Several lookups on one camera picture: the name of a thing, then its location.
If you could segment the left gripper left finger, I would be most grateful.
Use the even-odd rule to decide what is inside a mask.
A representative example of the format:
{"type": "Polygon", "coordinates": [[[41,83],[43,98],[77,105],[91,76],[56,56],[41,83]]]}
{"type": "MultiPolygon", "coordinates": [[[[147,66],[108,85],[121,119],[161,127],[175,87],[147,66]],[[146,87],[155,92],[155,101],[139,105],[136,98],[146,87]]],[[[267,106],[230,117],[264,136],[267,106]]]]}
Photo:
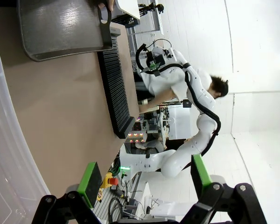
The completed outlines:
{"type": "Polygon", "coordinates": [[[96,162],[90,162],[79,184],[72,185],[60,198],[45,195],[41,198],[33,217],[33,224],[99,224],[91,210],[102,184],[102,176],[96,162]]]}

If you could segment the bystander hand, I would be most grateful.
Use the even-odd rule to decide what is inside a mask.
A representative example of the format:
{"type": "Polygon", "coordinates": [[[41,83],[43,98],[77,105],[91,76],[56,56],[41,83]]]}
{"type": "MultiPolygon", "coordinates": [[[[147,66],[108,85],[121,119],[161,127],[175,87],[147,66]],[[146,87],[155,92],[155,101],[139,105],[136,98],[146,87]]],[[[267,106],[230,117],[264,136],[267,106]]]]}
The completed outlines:
{"type": "Polygon", "coordinates": [[[146,113],[146,112],[150,112],[151,109],[153,108],[153,106],[147,104],[147,105],[138,105],[139,106],[139,113],[146,113]]]}

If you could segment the person's left hand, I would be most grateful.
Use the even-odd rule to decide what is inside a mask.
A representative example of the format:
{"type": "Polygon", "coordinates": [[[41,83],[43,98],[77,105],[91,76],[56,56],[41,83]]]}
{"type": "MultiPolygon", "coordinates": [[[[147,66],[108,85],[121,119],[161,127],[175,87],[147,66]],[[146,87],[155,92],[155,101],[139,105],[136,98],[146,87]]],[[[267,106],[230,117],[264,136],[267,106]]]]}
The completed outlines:
{"type": "Polygon", "coordinates": [[[114,6],[114,0],[102,0],[98,6],[100,9],[106,7],[112,12],[114,6]]]}

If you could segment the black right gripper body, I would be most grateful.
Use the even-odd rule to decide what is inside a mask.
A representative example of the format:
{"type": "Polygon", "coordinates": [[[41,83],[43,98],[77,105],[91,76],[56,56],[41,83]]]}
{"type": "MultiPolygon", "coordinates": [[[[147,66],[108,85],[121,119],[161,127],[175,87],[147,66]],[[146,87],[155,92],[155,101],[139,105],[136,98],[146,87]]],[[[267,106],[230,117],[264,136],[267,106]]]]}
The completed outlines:
{"type": "Polygon", "coordinates": [[[161,66],[163,66],[165,64],[165,60],[163,58],[163,55],[160,54],[160,55],[156,55],[154,54],[152,51],[148,51],[146,53],[146,56],[147,56],[147,59],[146,59],[146,64],[147,64],[147,67],[149,68],[149,62],[150,61],[154,61],[157,65],[157,69],[159,69],[161,66]]]}

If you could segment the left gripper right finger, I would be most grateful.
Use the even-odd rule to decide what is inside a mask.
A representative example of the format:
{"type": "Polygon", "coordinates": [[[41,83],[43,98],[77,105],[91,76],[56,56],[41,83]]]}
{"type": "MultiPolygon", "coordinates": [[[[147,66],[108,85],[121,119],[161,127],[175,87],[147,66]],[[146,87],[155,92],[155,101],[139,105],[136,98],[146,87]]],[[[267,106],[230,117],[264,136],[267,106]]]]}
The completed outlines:
{"type": "Polygon", "coordinates": [[[210,224],[217,212],[226,212],[226,224],[266,224],[253,187],[239,183],[234,188],[211,180],[200,155],[191,157],[191,177],[198,197],[181,224],[210,224]]]}

